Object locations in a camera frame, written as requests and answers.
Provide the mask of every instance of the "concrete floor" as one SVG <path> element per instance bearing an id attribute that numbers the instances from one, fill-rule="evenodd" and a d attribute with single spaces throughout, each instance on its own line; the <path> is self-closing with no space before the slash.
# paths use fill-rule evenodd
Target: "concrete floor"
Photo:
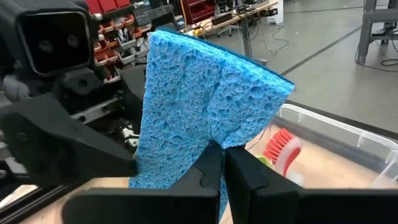
<path id="1" fill-rule="evenodd" d="M 380 7 L 386 7 L 386 3 L 378 2 Z M 291 100 L 398 133 L 398 105 L 395 103 L 398 66 L 381 66 L 379 63 L 384 56 L 375 43 L 369 49 L 366 65 L 397 72 L 364 68 L 354 62 L 362 5 L 363 0 L 285 3 L 284 28 L 276 37 L 288 40 L 289 45 L 273 57 L 264 46 L 260 32 L 252 41 L 253 53 L 256 58 L 268 59 L 271 69 L 296 84 L 297 91 L 291 95 Z M 264 24 L 266 44 L 272 50 L 283 45 L 272 39 L 277 28 Z M 237 33 L 232 37 L 227 34 L 220 38 L 210 37 L 210 41 L 241 52 Z M 398 58 L 392 44 L 383 46 L 382 50 L 388 57 Z"/>

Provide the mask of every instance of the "black cable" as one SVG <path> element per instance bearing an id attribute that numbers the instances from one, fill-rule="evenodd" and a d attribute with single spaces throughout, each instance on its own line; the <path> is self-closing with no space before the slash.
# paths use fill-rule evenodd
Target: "black cable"
<path id="1" fill-rule="evenodd" d="M 383 71 L 383 72 L 398 72 L 398 71 L 386 70 L 386 69 L 382 69 L 382 68 L 376 68 L 376 67 L 372 67 L 372 66 L 360 64 L 360 63 L 356 60 L 356 56 L 358 55 L 358 50 L 359 50 L 359 44 L 358 44 L 358 47 L 356 48 L 356 52 L 355 52 L 355 56 L 354 56 L 354 61 L 355 61 L 355 63 L 356 63 L 357 65 L 360 65 L 360 66 L 365 67 L 365 68 L 371 68 L 371 69 Z"/>
<path id="2" fill-rule="evenodd" d="M 274 27 L 277 28 L 277 31 L 272 35 L 272 38 L 273 38 L 274 40 L 277 40 L 277 41 L 283 41 L 283 42 L 285 42 L 285 44 L 284 44 L 283 46 L 279 47 L 279 48 L 275 51 L 275 53 L 274 53 L 274 52 L 267 46 L 266 38 L 264 37 L 264 30 L 262 29 L 261 21 L 260 21 L 260 26 L 261 26 L 262 41 L 263 41 L 263 43 L 264 43 L 264 46 L 265 46 L 266 49 L 271 53 L 272 56 L 275 57 L 275 56 L 278 54 L 278 51 L 279 51 L 279 50 L 281 50 L 281 49 L 283 49 L 284 47 L 286 47 L 286 46 L 289 45 L 289 41 L 288 41 L 288 40 L 279 39 L 279 38 L 276 38 L 276 37 L 275 37 L 275 36 L 280 32 L 280 30 L 282 30 L 284 27 L 283 27 L 283 26 L 279 26 L 279 25 L 273 25 Z"/>
<path id="3" fill-rule="evenodd" d="M 244 10 L 244 12 L 243 12 L 243 14 L 245 15 L 244 17 L 241 17 L 240 15 L 238 15 L 239 18 L 241 18 L 241 20 L 243 20 L 243 19 L 248 20 L 247 21 L 248 25 L 245 26 L 245 29 L 242 29 L 242 36 L 246 40 L 254 40 L 259 33 L 259 25 L 258 25 L 257 19 L 254 16 L 254 14 L 250 14 L 250 13 L 251 13 L 251 11 Z"/>
<path id="4" fill-rule="evenodd" d="M 394 40 L 393 40 L 394 33 L 396 33 L 396 32 L 398 32 L 398 30 L 395 30 L 395 31 L 391 34 L 391 42 L 392 42 L 392 46 L 394 47 L 394 50 L 398 53 L 398 50 L 397 50 L 396 45 L 395 45 Z M 384 59 L 384 60 L 382 60 L 382 61 L 380 62 L 380 65 L 386 66 L 386 67 L 398 65 L 398 58 L 390 58 L 390 57 L 388 57 L 388 56 L 383 52 L 383 50 L 381 49 L 379 43 L 377 43 L 377 41 L 375 41 L 375 43 L 376 43 L 377 47 L 379 48 L 380 53 L 382 53 L 383 56 L 386 58 L 386 59 Z"/>

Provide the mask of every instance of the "clear plastic container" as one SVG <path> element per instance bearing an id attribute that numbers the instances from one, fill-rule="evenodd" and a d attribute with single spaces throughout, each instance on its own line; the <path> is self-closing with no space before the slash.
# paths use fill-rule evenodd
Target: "clear plastic container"
<path id="1" fill-rule="evenodd" d="M 301 153 L 287 171 L 305 188 L 388 188 L 398 186 L 398 145 L 377 134 L 284 104 L 268 127 L 246 145 L 261 156 L 281 128 L 298 136 Z"/>

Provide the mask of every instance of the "sponge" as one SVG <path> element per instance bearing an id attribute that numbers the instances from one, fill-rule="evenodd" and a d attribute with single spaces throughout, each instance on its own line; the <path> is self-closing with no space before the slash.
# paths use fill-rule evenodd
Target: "sponge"
<path id="1" fill-rule="evenodd" d="M 211 43 L 167 30 L 151 33 L 130 188 L 167 189 L 206 148 L 241 146 L 260 133 L 294 85 Z M 221 180 L 220 217 L 228 201 Z"/>

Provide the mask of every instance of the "screw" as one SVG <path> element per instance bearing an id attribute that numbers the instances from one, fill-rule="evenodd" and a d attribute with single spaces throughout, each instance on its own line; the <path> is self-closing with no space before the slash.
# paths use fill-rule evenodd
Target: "screw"
<path id="1" fill-rule="evenodd" d="M 27 134 L 26 133 L 17 133 L 17 139 L 20 142 L 27 142 Z"/>

